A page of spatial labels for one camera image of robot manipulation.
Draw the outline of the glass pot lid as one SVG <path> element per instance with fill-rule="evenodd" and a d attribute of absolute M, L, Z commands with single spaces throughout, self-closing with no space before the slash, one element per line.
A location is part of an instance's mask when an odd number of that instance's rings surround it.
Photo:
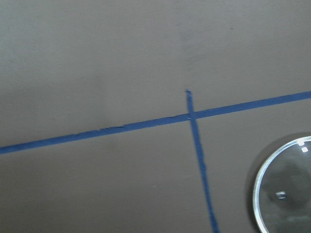
<path fill-rule="evenodd" d="M 262 233 L 311 231 L 311 138 L 292 140 L 267 157 L 253 188 L 253 213 Z"/>

